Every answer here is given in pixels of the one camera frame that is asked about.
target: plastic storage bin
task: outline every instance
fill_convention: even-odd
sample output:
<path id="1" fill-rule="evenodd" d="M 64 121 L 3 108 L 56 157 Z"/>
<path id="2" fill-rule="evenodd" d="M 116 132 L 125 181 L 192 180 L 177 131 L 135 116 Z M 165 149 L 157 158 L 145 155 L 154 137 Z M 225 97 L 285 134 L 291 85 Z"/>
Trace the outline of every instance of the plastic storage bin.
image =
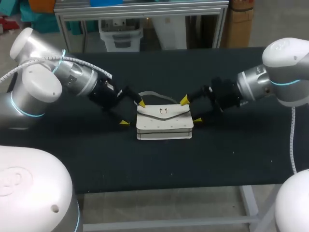
<path id="1" fill-rule="evenodd" d="M 98 29 L 101 39 L 105 42 L 108 52 L 139 52 L 140 39 L 143 37 L 143 28 L 140 20 L 129 19 L 125 26 L 113 26 L 113 20 L 99 20 Z M 129 26 L 137 23 L 137 28 Z"/>

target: blue led ring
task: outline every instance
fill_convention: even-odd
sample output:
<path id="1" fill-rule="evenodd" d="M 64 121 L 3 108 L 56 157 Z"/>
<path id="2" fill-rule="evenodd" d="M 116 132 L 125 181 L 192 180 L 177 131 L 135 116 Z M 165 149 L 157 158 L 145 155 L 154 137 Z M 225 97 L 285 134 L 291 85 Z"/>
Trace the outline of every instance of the blue led ring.
<path id="1" fill-rule="evenodd" d="M 23 115 L 26 115 L 26 116 L 29 116 L 29 117 L 42 117 L 44 115 L 44 114 L 41 114 L 41 115 L 31 115 L 31 114 L 28 114 L 25 111 L 22 111 L 21 109 L 19 109 L 17 107 L 17 105 L 13 101 L 12 93 L 13 93 L 13 91 L 11 92 L 11 103 L 12 103 L 12 106 L 15 108 L 15 110 L 17 110 L 18 112 L 22 113 Z"/>
<path id="2" fill-rule="evenodd" d="M 299 82 L 300 80 L 295 80 L 295 81 L 292 81 L 292 82 L 288 82 L 288 83 L 276 83 L 276 82 L 273 82 L 273 81 L 270 81 L 272 84 L 276 85 L 276 86 L 289 86 L 289 85 L 292 85 L 292 84 L 295 84 L 297 82 Z"/>

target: black table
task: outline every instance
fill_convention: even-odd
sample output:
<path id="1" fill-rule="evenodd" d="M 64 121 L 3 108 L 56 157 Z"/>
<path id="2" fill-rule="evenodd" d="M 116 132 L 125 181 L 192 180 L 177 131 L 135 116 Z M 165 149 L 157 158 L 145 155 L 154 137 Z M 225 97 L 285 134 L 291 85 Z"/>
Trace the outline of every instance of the black table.
<path id="1" fill-rule="evenodd" d="M 149 53 L 79 54 L 136 91 L 153 90 L 180 99 L 211 78 L 236 79 L 261 63 L 262 48 Z M 208 100 L 191 105 L 208 110 Z M 133 120 L 129 100 L 115 111 Z M 295 162 L 309 168 L 307 106 L 296 111 Z M 289 159 L 291 109 L 274 97 L 232 108 L 219 123 L 195 128 L 193 138 L 138 141 L 90 102 L 63 93 L 43 119 L 25 131 L 2 130 L 0 144 L 26 146 L 58 157 L 77 193 L 283 183 L 293 174 Z"/>

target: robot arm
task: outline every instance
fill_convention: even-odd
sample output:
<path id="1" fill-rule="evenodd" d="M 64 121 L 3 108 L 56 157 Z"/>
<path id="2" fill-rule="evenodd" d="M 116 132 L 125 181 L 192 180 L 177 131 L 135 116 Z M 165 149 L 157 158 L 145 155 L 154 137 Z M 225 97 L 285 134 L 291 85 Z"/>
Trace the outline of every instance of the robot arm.
<path id="1" fill-rule="evenodd" d="M 13 91 L 0 94 L 0 127 L 30 127 L 61 93 L 61 83 L 45 66 L 33 64 L 26 67 L 19 72 Z"/>
<path id="2" fill-rule="evenodd" d="M 309 102 L 309 41 L 277 40 L 265 49 L 262 60 L 262 65 L 240 72 L 236 82 L 215 78 L 211 87 L 187 94 L 181 104 L 206 96 L 223 111 L 240 106 L 242 101 L 252 102 L 271 94 L 288 107 Z"/>
<path id="3" fill-rule="evenodd" d="M 19 64 L 32 59 L 40 63 L 20 70 L 13 91 L 0 94 L 0 128 L 30 127 L 44 115 L 46 107 L 60 97 L 62 87 L 76 96 L 87 96 L 107 110 L 125 96 L 145 106 L 142 98 L 129 87 L 119 90 L 111 74 L 65 54 L 65 50 L 47 43 L 31 28 L 18 35 L 10 56 Z"/>

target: white handbag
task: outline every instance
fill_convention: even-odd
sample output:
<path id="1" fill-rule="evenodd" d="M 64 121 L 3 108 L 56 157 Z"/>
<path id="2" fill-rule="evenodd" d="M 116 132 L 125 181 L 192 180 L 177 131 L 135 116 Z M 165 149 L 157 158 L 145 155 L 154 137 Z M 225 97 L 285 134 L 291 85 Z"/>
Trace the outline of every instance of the white handbag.
<path id="1" fill-rule="evenodd" d="M 193 120 L 189 105 L 146 105 L 146 108 L 138 106 L 137 112 L 136 129 L 139 140 L 192 138 Z"/>

